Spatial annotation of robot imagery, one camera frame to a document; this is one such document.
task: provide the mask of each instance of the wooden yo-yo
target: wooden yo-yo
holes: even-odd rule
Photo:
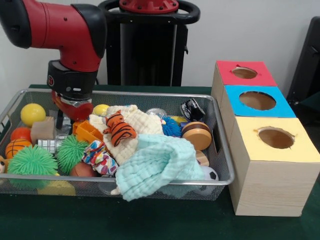
[[[182,137],[191,142],[195,150],[205,150],[212,142],[209,127],[200,121],[190,122],[182,129]]]

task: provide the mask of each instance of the white cloth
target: white cloth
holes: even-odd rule
[[[111,143],[111,134],[104,134],[103,141],[119,165],[124,164],[137,150],[138,134],[160,134],[163,135],[161,119],[157,115],[148,115],[138,109],[136,105],[110,106],[106,116],[110,117],[121,110],[124,122],[129,124],[137,133],[136,138],[126,138],[119,142],[118,146]],[[103,118],[96,115],[89,116],[89,123],[103,134],[107,126]]]

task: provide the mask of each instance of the wooden shape sorter box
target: wooden shape sorter box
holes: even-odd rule
[[[302,214],[320,155],[263,62],[218,61],[218,102],[235,169],[229,185],[236,215]]]
[[[236,215],[301,215],[320,171],[320,155],[299,119],[237,116],[229,148]]]

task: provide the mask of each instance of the wooden box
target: wooden box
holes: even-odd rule
[[[320,155],[297,118],[236,116],[229,148],[236,215],[301,215],[320,171]]]

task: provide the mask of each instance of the white wall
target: white wall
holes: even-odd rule
[[[190,0],[201,19],[188,26],[189,55],[185,56],[183,86],[212,85],[216,60],[264,61],[287,94],[301,48],[319,0]],[[45,0],[99,4],[101,0]],[[30,84],[45,84],[48,61],[56,50],[20,49],[0,29],[0,111],[13,94]],[[105,60],[98,78],[107,79]]]

